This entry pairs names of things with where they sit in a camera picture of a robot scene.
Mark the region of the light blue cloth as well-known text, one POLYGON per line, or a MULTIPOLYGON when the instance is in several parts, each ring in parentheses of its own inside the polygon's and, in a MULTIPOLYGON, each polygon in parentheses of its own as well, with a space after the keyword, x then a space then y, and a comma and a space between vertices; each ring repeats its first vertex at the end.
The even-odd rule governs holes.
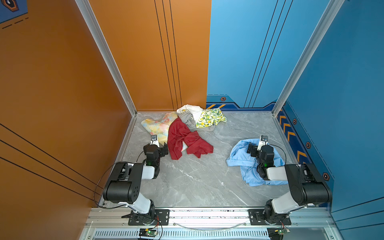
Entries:
POLYGON ((239 166, 243 181, 249 184, 251 187, 257 187, 261 185, 287 185, 287 181, 266 181, 260 177, 257 172, 257 159, 247 153, 249 144, 258 145, 259 139, 246 139, 240 140, 232 149, 229 158, 227 159, 227 165, 229 167, 239 166))

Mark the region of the pastel floral cloth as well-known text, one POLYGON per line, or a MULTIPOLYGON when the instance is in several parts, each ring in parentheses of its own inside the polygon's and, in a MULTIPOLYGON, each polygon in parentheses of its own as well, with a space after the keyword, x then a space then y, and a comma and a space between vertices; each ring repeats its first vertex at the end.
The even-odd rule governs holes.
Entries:
POLYGON ((168 141, 168 133, 171 124, 178 118, 176 112, 170 112, 158 121, 153 119, 145 119, 141 125, 150 133, 150 135, 157 135, 159 144, 163 145, 168 141))

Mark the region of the dark red cloth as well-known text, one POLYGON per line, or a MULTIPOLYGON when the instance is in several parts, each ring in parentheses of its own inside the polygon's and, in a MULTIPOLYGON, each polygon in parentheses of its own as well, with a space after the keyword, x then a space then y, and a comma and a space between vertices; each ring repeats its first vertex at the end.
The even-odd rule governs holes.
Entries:
POLYGON ((172 160, 181 158, 183 143, 187 145, 187 154, 193 154, 197 158, 214 152, 214 147, 202 139, 197 131, 191 132, 187 125, 177 118, 169 127, 167 141, 172 160))

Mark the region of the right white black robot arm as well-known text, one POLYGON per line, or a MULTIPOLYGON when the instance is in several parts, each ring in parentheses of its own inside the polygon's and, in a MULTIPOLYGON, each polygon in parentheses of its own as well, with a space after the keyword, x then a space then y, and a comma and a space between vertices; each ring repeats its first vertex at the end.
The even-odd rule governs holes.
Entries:
POLYGON ((252 225, 283 225, 290 223, 289 214, 308 205, 332 201, 332 193, 313 164, 274 165, 271 145, 249 144, 247 153, 257 160, 257 172, 265 181, 287 181, 290 191, 266 202, 263 210, 249 210, 252 225))

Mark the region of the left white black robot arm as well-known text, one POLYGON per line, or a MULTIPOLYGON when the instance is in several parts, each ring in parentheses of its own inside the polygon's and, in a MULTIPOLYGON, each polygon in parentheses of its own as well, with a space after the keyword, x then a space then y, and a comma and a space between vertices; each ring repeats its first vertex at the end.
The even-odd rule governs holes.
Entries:
POLYGON ((146 159, 142 163, 117 162, 106 182, 103 199, 118 207, 131 209, 123 216, 130 219, 130 225, 152 225, 161 223, 161 214, 156 213, 152 200, 141 194, 142 180, 154 180, 160 173, 160 160, 169 153, 168 145, 147 144, 144 146, 146 159))

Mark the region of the grey cloth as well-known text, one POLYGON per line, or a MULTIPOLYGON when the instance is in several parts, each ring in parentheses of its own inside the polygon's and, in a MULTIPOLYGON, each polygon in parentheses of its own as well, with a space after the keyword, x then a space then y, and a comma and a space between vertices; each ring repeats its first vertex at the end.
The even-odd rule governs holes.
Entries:
POLYGON ((181 114, 178 114, 178 117, 181 119, 181 121, 189 128, 191 132, 194 131, 206 131, 206 132, 212 132, 215 130, 216 126, 212 125, 209 127, 203 127, 203 128, 197 128, 196 127, 196 121, 194 120, 193 114, 190 111, 185 111, 181 114))

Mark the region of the white cloth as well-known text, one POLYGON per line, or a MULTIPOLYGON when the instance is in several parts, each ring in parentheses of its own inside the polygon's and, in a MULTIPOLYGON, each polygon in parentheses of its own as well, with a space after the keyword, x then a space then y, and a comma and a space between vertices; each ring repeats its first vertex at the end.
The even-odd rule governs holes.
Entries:
POLYGON ((203 109, 200 106, 194 105, 184 105, 181 108, 177 109, 178 114, 184 113, 185 111, 189 111, 193 115, 195 121, 197 121, 203 113, 203 109))

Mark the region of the lemon print cloth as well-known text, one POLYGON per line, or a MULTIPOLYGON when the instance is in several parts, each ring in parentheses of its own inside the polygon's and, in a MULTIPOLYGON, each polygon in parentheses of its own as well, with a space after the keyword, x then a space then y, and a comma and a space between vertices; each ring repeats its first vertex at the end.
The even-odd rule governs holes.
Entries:
POLYGON ((227 122, 227 118, 220 108, 206 109, 202 111, 200 118, 196 121, 197 128, 216 126, 220 122, 227 122))

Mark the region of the right green circuit board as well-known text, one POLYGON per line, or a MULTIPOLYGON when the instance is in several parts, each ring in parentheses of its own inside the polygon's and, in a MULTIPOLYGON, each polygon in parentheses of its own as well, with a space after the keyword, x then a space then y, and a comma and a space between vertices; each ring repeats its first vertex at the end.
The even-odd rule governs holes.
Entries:
POLYGON ((287 233, 289 233, 289 232, 290 232, 290 230, 287 229, 287 228, 279 229, 279 230, 275 230, 275 234, 280 235, 280 236, 282 236, 282 235, 284 235, 284 234, 287 234, 287 233))

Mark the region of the left green circuit board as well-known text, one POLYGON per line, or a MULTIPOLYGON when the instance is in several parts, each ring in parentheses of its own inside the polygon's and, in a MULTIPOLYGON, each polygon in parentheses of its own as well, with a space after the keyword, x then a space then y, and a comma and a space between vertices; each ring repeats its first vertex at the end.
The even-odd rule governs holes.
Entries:
POLYGON ((156 237, 159 237, 156 229, 140 229, 138 233, 139 240, 154 240, 156 237))

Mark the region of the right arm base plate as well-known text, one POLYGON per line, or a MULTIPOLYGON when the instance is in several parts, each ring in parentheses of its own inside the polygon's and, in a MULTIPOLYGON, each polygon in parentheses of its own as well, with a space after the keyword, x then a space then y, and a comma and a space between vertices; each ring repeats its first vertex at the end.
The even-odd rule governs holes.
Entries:
POLYGON ((249 220, 252 226, 289 226, 292 224, 288 214, 266 213, 264 209, 249 209, 249 220))

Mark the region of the aluminium front rail frame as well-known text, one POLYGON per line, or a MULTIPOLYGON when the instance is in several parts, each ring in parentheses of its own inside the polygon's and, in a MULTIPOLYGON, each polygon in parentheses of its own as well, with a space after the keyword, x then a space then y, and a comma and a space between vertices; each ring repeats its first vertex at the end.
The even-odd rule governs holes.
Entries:
POLYGON ((307 207, 289 214, 289 226, 252 226, 249 209, 257 207, 158 208, 170 210, 168 226, 129 226, 125 209, 92 209, 81 240, 138 240, 140 229, 156 229, 155 240, 341 240, 326 208, 307 207), (275 230, 287 228, 282 236, 275 230))

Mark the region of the left aluminium corner post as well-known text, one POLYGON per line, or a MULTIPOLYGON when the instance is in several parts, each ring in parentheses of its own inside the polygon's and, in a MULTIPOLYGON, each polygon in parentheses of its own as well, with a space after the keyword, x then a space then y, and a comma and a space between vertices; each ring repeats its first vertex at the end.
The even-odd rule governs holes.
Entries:
POLYGON ((96 15, 92 9, 89 1, 75 0, 78 9, 80 10, 83 19, 85 20, 87 27, 92 34, 92 37, 101 53, 106 66, 108 67, 113 80, 133 117, 137 116, 137 109, 128 91, 127 85, 122 77, 119 67, 114 59, 114 56, 110 50, 107 40, 103 34, 100 24, 96 18, 96 15))

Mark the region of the aluminium corner post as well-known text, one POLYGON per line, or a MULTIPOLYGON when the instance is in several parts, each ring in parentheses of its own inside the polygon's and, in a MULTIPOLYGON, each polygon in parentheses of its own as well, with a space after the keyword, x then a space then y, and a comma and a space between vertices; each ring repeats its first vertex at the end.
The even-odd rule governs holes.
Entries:
POLYGON ((114 56, 110 50, 107 40, 103 34, 100 24, 96 18, 96 15, 92 9, 89 1, 75 0, 78 9, 80 10, 83 19, 85 20, 87 27, 92 34, 92 37, 101 53, 106 66, 108 67, 113 80, 133 117, 137 116, 137 109, 128 91, 127 85, 122 77, 119 67, 114 59, 114 56))
POLYGON ((280 110, 283 108, 284 103, 290 96, 344 2, 344 0, 329 1, 272 110, 272 115, 274 117, 277 117, 280 110))

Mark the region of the right aluminium corner post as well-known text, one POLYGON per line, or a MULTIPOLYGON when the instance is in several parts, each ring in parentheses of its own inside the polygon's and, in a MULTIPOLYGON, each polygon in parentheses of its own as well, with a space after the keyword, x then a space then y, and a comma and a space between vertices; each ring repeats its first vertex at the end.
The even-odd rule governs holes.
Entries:
POLYGON ((274 117, 277 117, 280 110, 283 108, 284 103, 290 96, 344 2, 344 0, 329 1, 272 110, 272 115, 274 117))

